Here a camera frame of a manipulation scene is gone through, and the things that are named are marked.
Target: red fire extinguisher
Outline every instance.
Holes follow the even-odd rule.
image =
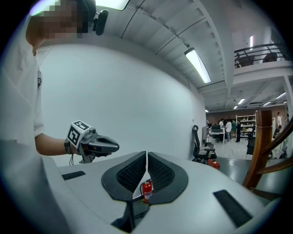
[[[142,187],[142,192],[141,192],[142,201],[144,203],[148,203],[150,196],[152,195],[152,181],[147,180],[143,182],[141,184],[141,187]]]

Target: robotic hand controller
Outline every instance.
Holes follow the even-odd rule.
[[[82,156],[80,163],[91,163],[95,157],[107,156],[119,150],[116,141],[98,135],[95,128],[80,120],[71,123],[67,139]]]

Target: fluorescent light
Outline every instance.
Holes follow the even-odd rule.
[[[58,0],[40,0],[29,11],[31,16],[34,16],[42,11],[49,11],[49,7],[55,5]]]
[[[242,102],[244,102],[245,98],[241,98],[240,102],[238,102],[238,105],[240,105]]]
[[[271,102],[269,101],[269,102],[267,102],[266,104],[264,104],[264,106],[266,106],[266,105],[269,105]]]
[[[201,76],[203,82],[210,83],[211,78],[204,66],[200,56],[197,54],[194,48],[190,48],[185,53],[186,58],[191,62],[191,64],[195,67],[198,74]]]
[[[286,92],[283,92],[281,95],[279,95],[278,97],[276,97],[277,99],[284,96],[286,94]]]
[[[124,10],[129,0],[96,0],[96,5],[105,6],[117,10]]]
[[[250,47],[253,47],[253,36],[250,37]]]

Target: metal railing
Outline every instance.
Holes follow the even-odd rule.
[[[265,44],[234,51],[235,68],[282,60],[292,61],[284,44]]]

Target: wooden railing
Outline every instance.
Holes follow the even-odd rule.
[[[250,168],[243,181],[243,186],[250,189],[254,194],[263,198],[272,200],[276,197],[281,197],[281,194],[275,194],[255,189],[261,179],[262,174],[283,170],[293,165],[293,156],[275,164],[266,167],[269,152],[281,144],[293,131],[293,118],[280,133],[280,135],[271,142],[272,136],[272,116],[271,111],[261,110],[256,113],[256,130],[255,149],[253,151]]]

